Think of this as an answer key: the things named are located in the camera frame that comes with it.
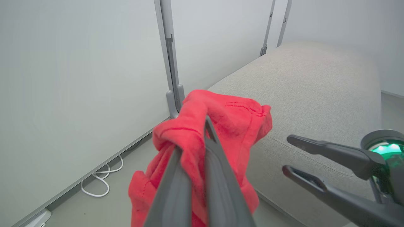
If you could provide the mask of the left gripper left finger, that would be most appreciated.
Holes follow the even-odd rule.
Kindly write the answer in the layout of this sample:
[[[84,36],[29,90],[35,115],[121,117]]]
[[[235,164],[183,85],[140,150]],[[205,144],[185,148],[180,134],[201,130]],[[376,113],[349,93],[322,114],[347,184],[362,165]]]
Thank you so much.
[[[143,227],[191,227],[192,184],[181,155],[173,150]]]

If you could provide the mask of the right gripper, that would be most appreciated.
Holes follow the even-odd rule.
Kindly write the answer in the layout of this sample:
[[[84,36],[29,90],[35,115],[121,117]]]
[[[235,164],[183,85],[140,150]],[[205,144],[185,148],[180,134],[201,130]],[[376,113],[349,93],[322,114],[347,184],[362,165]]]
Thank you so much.
[[[358,227],[404,227],[403,133],[389,129],[373,131],[362,138],[361,148],[296,135],[289,135],[287,142],[350,169],[360,179],[369,179],[377,203],[285,165],[282,172],[290,180]]]

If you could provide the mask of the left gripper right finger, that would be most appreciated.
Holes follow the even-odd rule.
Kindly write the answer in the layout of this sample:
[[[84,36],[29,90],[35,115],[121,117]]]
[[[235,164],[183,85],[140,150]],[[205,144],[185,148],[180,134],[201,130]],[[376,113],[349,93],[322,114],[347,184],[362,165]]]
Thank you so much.
[[[205,130],[208,227],[256,227],[209,116]]]

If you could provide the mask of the red clothing item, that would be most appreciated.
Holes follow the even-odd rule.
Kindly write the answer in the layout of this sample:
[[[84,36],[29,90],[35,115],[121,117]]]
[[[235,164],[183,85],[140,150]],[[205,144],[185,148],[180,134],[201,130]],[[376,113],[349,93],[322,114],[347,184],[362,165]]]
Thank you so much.
[[[181,165],[192,183],[192,227],[206,227],[204,127],[208,115],[251,213],[258,195],[246,177],[251,147],[272,129],[269,105],[253,99],[194,90],[183,101],[179,116],[160,123],[152,141],[158,154],[145,172],[136,171],[128,195],[132,203],[131,227],[143,227],[175,146],[183,150]]]

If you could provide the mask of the grey fabric sofa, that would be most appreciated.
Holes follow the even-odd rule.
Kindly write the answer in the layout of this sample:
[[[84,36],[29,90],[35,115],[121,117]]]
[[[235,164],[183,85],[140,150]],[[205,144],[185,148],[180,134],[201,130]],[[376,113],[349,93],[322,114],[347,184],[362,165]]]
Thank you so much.
[[[374,198],[369,182],[351,170],[287,142],[287,136],[298,135],[359,148],[365,135],[381,128],[378,70],[368,57],[321,43],[283,44],[210,91],[271,106],[273,128],[251,148],[246,176],[284,214],[307,227],[343,227],[349,222],[285,177],[284,165]]]

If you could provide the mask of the white power strip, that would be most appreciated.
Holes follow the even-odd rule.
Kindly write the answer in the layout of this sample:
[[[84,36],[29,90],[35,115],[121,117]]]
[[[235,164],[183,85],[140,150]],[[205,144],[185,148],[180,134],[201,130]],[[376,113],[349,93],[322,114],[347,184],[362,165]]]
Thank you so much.
[[[51,217],[52,212],[48,209],[43,209],[34,215],[23,227],[46,227],[46,222]]]

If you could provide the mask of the wide white partition panel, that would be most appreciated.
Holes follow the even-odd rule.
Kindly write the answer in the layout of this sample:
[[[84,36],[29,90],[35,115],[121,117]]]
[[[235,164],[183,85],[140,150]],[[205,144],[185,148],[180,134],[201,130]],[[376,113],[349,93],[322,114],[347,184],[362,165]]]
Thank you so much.
[[[0,227],[169,117],[155,0],[0,0]]]

